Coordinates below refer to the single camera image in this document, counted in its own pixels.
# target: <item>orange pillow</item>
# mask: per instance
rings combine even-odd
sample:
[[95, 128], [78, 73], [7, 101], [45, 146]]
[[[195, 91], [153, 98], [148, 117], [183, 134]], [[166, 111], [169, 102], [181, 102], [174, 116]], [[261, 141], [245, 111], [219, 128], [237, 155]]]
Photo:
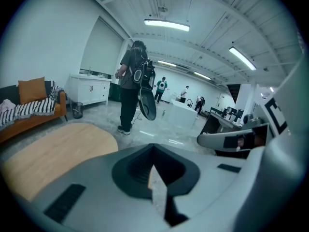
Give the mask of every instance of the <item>orange pillow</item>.
[[29, 81], [18, 81], [20, 104], [47, 98], [45, 76]]

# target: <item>person in white shirt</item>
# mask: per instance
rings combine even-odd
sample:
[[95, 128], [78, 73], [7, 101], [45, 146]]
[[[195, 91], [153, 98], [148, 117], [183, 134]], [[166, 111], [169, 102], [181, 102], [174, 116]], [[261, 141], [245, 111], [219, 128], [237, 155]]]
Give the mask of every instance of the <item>person in white shirt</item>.
[[180, 94], [180, 96], [181, 96], [180, 102], [185, 103], [185, 97], [186, 97], [186, 95], [188, 93], [188, 89], [189, 89], [189, 86], [186, 86], [185, 89]]

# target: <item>round wooden table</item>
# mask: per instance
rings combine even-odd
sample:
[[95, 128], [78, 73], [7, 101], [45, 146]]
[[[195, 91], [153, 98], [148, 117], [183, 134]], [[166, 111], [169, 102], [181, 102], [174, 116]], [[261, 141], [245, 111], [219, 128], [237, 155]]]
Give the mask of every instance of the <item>round wooden table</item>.
[[79, 163], [117, 150], [117, 142], [108, 132], [91, 124], [69, 124], [13, 155], [3, 164], [2, 174], [12, 192], [31, 202]]

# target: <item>striped blanket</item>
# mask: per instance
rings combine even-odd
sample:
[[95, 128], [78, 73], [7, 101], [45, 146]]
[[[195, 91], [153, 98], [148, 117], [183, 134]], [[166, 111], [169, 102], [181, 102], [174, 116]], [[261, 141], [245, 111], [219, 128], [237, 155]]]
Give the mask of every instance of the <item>striped blanket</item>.
[[17, 105], [14, 109], [0, 113], [0, 131], [14, 124], [17, 119], [36, 116], [53, 116], [55, 114], [56, 102], [60, 103], [60, 92], [63, 88], [53, 86], [48, 98], [42, 101], [33, 101], [23, 105]]

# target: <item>trash can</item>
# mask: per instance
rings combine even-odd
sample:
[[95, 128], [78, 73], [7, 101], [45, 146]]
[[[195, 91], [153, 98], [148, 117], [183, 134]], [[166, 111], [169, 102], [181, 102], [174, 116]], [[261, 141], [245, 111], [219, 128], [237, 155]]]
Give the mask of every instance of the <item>trash can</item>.
[[111, 99], [113, 101], [120, 102], [121, 101], [121, 99], [120, 99], [120, 91], [121, 91], [120, 85], [112, 83], [111, 84], [111, 90], [112, 90]]
[[72, 114], [74, 118], [83, 117], [83, 104], [81, 102], [72, 102]]

